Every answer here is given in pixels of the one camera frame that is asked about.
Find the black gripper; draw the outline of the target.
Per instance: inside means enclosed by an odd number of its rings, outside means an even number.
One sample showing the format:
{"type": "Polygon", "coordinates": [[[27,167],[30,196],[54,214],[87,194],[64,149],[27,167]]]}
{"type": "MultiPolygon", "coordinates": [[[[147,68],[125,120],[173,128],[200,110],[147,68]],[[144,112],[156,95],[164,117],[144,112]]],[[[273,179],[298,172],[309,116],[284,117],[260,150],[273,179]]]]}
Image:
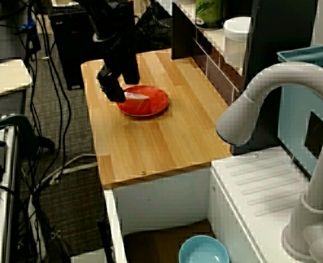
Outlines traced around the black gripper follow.
{"type": "Polygon", "coordinates": [[[140,81],[131,37],[119,32],[106,37],[94,33],[93,41],[105,63],[96,76],[101,90],[109,101],[124,102],[126,98],[118,81],[120,75],[123,75],[126,84],[138,84],[140,81]]]}

